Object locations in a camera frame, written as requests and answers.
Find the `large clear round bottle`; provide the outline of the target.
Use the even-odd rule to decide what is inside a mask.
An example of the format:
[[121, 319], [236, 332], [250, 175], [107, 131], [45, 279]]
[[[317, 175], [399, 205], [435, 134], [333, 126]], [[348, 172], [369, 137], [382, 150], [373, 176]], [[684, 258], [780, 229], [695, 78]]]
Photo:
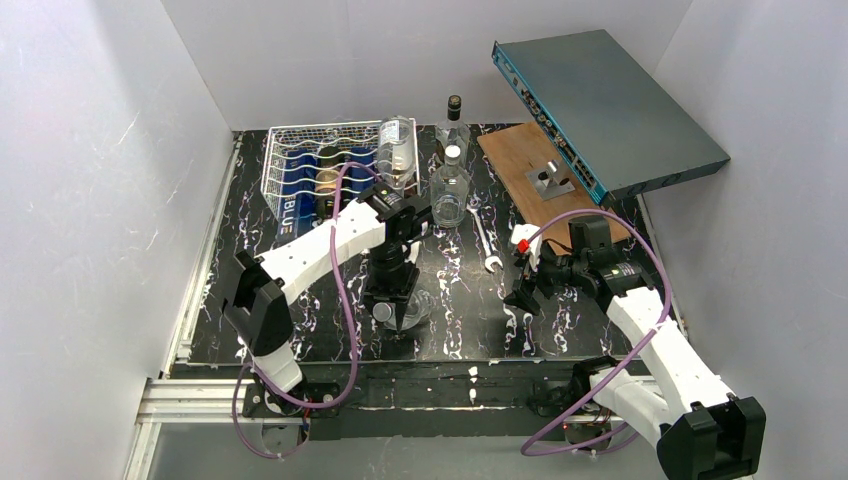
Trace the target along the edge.
[[403, 332], [424, 323], [435, 308], [435, 297], [429, 291], [417, 289], [406, 305], [403, 317], [398, 316], [395, 303], [380, 302], [374, 305], [372, 318], [385, 328]]

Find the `clear bottle white cap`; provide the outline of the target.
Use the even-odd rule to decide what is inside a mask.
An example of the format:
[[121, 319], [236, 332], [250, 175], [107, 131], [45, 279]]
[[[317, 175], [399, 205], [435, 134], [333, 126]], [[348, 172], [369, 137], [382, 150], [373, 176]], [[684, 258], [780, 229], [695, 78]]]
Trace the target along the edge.
[[460, 225], [466, 213], [471, 178], [459, 145], [448, 145], [444, 159], [430, 179], [431, 209], [435, 223], [441, 228]]

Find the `square bottle dark label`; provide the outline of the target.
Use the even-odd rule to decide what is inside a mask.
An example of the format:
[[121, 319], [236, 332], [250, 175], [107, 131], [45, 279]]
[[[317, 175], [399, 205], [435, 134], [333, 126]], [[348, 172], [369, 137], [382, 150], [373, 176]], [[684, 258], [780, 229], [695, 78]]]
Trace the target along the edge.
[[461, 97], [451, 95], [448, 98], [447, 117], [435, 126], [438, 165], [444, 163], [445, 150], [450, 145], [456, 145], [460, 148], [459, 159], [462, 164], [466, 163], [471, 131], [470, 127], [461, 119], [461, 107]]

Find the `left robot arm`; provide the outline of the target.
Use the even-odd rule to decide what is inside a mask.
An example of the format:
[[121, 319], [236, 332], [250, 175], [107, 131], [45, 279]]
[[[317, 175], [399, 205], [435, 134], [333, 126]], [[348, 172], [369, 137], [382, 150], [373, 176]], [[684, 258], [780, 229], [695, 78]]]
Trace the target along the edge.
[[290, 307], [317, 280], [332, 274], [344, 288], [340, 266], [367, 254], [362, 303], [369, 315], [402, 332], [416, 326], [423, 307], [415, 298], [420, 242], [430, 235], [433, 215], [418, 195], [404, 197], [377, 182], [343, 210], [305, 235], [277, 249], [233, 258], [221, 311], [244, 342], [248, 367], [278, 405], [312, 411], [340, 404], [358, 373], [358, 348], [351, 348], [348, 384], [330, 400], [309, 400], [299, 392], [304, 378], [291, 346]]

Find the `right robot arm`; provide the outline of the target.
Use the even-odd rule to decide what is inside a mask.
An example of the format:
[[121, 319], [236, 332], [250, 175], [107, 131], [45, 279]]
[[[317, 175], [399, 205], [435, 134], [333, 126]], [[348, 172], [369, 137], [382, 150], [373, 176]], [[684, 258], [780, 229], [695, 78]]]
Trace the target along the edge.
[[519, 224], [511, 233], [522, 272], [506, 303], [540, 310], [536, 295], [572, 286], [595, 300], [631, 343], [654, 387], [631, 376], [626, 359], [596, 357], [576, 364], [564, 389], [565, 406], [551, 422], [563, 426], [587, 403], [618, 415], [654, 448], [669, 479], [745, 479], [759, 467], [766, 414], [710, 370], [670, 316], [671, 287], [627, 260], [611, 237], [613, 213], [579, 209], [564, 215], [570, 244], [557, 254], [544, 228]]

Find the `clear blue-tinted bottle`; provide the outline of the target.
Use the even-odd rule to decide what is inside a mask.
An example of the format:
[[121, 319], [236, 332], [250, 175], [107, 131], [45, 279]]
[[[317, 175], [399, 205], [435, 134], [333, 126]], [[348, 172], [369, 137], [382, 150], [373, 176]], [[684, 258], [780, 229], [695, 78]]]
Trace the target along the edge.
[[348, 187], [353, 191], [353, 198], [355, 198], [374, 183], [374, 176], [369, 170], [376, 170], [375, 153], [364, 146], [354, 147], [351, 152], [350, 160], [352, 162], [358, 162], [366, 166], [366, 168], [351, 166], [347, 170], [347, 177], [349, 178]]

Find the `clear bottle copper neck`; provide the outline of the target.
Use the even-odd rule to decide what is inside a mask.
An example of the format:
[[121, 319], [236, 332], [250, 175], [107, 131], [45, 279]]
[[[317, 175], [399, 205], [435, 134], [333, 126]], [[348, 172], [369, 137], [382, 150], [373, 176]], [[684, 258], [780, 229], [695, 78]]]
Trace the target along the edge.
[[404, 116], [387, 117], [382, 120], [378, 135], [377, 171], [392, 189], [403, 192], [417, 165], [413, 121]]

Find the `blue square bottle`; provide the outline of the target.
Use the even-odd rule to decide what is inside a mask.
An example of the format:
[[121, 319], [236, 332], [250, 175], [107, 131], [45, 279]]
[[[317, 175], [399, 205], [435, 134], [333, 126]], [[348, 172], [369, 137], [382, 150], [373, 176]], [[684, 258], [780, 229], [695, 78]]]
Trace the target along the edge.
[[307, 149], [287, 152], [278, 188], [278, 230], [276, 240], [289, 243], [313, 228], [315, 212], [315, 173], [317, 161]]

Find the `dark wine bottle silver cap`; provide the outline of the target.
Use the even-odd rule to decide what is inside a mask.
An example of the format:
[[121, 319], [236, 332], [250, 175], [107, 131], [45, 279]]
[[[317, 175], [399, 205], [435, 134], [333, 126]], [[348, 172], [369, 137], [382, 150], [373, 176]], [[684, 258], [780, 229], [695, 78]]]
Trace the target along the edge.
[[326, 146], [317, 152], [315, 173], [315, 214], [320, 220], [332, 217], [335, 205], [335, 192], [340, 173], [337, 165], [344, 160], [341, 150], [335, 146]]

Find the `silver wrench right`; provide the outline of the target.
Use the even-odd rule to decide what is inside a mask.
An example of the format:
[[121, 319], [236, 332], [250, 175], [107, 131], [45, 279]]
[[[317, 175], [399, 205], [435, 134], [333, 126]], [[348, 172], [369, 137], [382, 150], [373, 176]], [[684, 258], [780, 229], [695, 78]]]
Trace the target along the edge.
[[485, 255], [485, 258], [483, 260], [485, 270], [489, 273], [494, 273], [497, 269], [502, 269], [502, 261], [497, 255], [497, 253], [493, 250], [488, 233], [482, 225], [482, 220], [479, 215], [479, 206], [476, 202], [471, 200], [467, 205], [467, 211], [471, 214], [474, 226], [480, 237], [483, 253]]

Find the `wooden board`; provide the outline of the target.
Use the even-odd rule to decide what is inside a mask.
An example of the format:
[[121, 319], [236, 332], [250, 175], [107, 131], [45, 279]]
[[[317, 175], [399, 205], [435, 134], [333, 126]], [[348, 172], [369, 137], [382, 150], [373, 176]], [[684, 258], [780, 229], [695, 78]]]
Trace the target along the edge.
[[597, 206], [576, 176], [566, 178], [573, 190], [557, 197], [543, 198], [531, 181], [554, 160], [561, 157], [542, 129], [524, 123], [484, 133], [477, 138], [495, 173], [505, 185], [525, 223], [542, 226], [555, 216]]

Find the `metal bracket on board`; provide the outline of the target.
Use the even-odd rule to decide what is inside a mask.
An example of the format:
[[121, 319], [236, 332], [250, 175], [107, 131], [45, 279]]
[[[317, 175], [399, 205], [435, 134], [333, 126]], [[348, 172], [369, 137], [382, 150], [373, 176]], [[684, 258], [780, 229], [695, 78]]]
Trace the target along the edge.
[[568, 170], [559, 160], [550, 160], [544, 167], [526, 172], [525, 176], [543, 201], [575, 191]]

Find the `teal network switch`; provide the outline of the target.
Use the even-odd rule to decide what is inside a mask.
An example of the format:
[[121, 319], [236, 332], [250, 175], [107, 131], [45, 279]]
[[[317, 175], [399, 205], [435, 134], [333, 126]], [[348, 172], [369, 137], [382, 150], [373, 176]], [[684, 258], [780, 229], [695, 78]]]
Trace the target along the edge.
[[730, 160], [603, 29], [495, 43], [491, 56], [598, 206], [712, 175]]

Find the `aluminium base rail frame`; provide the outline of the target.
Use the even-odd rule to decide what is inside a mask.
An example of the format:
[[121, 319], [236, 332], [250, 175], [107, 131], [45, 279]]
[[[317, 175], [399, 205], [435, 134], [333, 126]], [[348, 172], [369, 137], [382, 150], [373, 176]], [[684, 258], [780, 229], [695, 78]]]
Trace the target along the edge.
[[144, 479], [165, 424], [307, 424], [315, 441], [360, 438], [500, 437], [530, 435], [544, 419], [525, 405], [531, 383], [456, 374], [432, 378], [370, 375], [348, 399], [316, 413], [284, 414], [254, 384], [233, 379], [152, 380], [137, 415], [136, 441], [125, 478]]

